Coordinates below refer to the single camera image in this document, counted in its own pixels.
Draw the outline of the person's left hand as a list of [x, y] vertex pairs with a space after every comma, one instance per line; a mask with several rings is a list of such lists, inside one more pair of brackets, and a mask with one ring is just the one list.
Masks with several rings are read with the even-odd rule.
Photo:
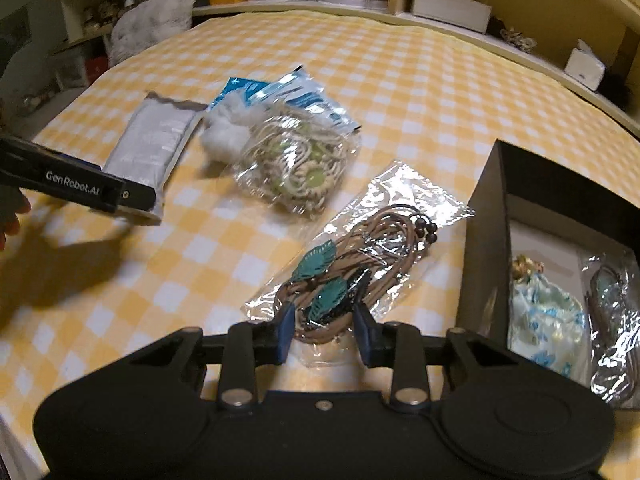
[[7, 185], [1, 187], [0, 206], [0, 250], [3, 250], [6, 248], [6, 239], [20, 232], [18, 216], [27, 214], [32, 206], [19, 188]]

